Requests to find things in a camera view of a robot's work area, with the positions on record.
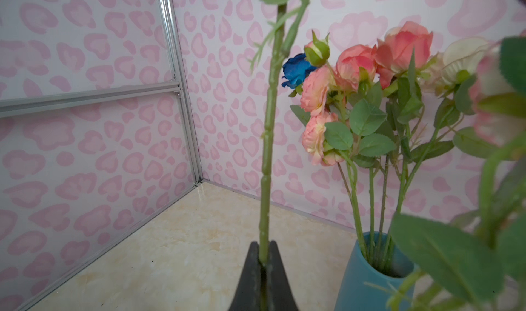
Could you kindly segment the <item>teal ceramic vase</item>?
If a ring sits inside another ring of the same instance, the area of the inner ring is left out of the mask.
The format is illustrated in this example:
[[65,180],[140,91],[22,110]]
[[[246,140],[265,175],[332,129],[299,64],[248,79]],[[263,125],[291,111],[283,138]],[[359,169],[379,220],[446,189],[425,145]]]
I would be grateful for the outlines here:
[[386,273],[368,263],[355,242],[335,310],[409,310],[419,268],[398,248]]

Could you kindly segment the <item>magenta artificial rose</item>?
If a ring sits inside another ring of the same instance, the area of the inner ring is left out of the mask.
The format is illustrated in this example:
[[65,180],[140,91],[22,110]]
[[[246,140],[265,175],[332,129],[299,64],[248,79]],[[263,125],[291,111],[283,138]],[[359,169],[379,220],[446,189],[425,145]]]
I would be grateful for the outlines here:
[[389,160],[396,168],[399,192],[395,214],[399,214],[405,195],[412,182],[409,164],[412,162],[409,122],[423,110],[423,101],[417,87],[417,71],[430,59],[434,34],[413,21],[395,27],[378,41],[375,61],[384,95],[388,98],[386,111],[394,130],[397,149]]

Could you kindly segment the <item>coral pink artificial rose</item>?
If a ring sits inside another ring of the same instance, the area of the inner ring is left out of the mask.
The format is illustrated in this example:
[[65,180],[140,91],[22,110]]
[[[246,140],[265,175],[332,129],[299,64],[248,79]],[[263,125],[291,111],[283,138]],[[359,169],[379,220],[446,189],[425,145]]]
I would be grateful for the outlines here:
[[[351,202],[353,221],[358,237],[358,251],[372,267],[379,264],[384,242],[375,238],[375,179],[377,174],[388,175],[389,155],[395,148],[390,131],[383,131],[387,114],[381,108],[382,86],[377,79],[381,68],[377,61],[378,48],[365,45],[351,47],[336,63],[336,94],[339,144],[333,150],[343,161],[338,164],[345,179]],[[369,183],[369,231],[364,231],[358,201],[359,171],[364,169]]]

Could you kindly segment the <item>pink carnation spray stem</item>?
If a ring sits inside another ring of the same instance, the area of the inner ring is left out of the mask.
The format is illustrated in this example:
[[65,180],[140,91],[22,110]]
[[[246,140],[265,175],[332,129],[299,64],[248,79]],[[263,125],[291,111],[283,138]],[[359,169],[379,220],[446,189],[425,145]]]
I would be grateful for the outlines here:
[[334,76],[336,64],[330,64],[329,39],[313,36],[301,53],[305,53],[311,65],[317,67],[317,70],[313,71],[301,86],[295,90],[291,89],[290,95],[297,96],[300,100],[300,104],[292,106],[291,109],[305,125],[301,144],[310,155],[312,164],[338,167],[343,159],[333,149],[340,142],[338,139],[340,111],[336,104],[338,91]]

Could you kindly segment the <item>blue artificial rose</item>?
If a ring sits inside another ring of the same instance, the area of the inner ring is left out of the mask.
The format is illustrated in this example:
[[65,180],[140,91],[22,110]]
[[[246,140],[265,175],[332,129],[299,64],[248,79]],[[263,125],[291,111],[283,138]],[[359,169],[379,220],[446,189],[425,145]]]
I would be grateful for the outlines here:
[[317,70],[317,67],[311,65],[305,53],[300,53],[293,58],[289,58],[282,66],[282,69],[284,74],[282,87],[295,90],[304,83],[305,79],[313,71]]

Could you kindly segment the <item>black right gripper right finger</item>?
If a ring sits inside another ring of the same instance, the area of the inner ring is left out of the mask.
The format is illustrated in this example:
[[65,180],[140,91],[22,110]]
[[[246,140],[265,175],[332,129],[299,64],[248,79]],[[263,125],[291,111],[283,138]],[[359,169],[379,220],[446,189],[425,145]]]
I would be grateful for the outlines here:
[[298,311],[276,241],[269,244],[267,263],[267,308],[269,311]]

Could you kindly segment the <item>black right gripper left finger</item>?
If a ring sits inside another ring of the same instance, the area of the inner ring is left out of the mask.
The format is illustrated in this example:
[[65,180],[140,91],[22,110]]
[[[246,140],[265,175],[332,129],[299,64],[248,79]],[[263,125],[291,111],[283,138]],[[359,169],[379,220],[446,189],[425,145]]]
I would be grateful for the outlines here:
[[229,311],[259,311],[262,274],[258,259],[259,244],[251,242]]

